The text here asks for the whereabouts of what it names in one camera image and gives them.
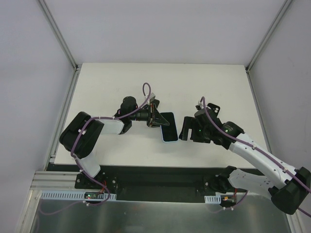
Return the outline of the light blue cased phone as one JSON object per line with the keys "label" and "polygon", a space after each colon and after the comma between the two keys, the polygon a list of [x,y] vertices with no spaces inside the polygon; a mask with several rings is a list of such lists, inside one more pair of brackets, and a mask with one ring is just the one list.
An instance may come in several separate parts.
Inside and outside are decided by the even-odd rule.
{"label": "light blue cased phone", "polygon": [[176,142],[178,135],[173,112],[163,112],[161,114],[169,122],[169,125],[161,126],[162,141],[165,143]]}

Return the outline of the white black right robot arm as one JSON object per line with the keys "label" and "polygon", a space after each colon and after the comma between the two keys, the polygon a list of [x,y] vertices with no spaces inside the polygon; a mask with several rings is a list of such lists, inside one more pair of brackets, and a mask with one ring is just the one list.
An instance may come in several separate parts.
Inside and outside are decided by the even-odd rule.
{"label": "white black right robot arm", "polygon": [[184,117],[179,139],[214,143],[239,155],[261,172],[255,175],[227,166],[208,182],[210,188],[223,194],[233,188],[251,191],[271,200],[280,211],[293,215],[311,192],[310,171],[305,167],[297,169],[276,158],[235,123],[222,123],[217,105],[199,104],[196,108],[194,116]]}

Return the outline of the black phone case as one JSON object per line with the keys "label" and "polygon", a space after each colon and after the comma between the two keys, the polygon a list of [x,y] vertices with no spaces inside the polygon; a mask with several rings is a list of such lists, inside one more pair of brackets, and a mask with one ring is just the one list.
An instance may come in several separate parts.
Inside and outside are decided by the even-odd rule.
{"label": "black phone case", "polygon": [[220,107],[218,105],[215,105],[213,103],[208,103],[207,104],[208,111],[212,112],[216,117],[218,116],[220,112]]}

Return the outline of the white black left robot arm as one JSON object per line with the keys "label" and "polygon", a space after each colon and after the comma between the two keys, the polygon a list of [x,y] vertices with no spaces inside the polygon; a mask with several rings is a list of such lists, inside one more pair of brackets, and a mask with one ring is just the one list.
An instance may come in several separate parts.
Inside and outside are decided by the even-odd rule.
{"label": "white black left robot arm", "polygon": [[93,189],[106,188],[100,175],[100,165],[95,158],[95,145],[103,134],[124,134],[132,126],[132,121],[145,121],[150,128],[169,126],[169,121],[157,110],[159,101],[146,99],[138,106],[132,96],[125,97],[113,117],[92,117],[79,112],[61,133],[59,142],[70,152],[86,183]]}

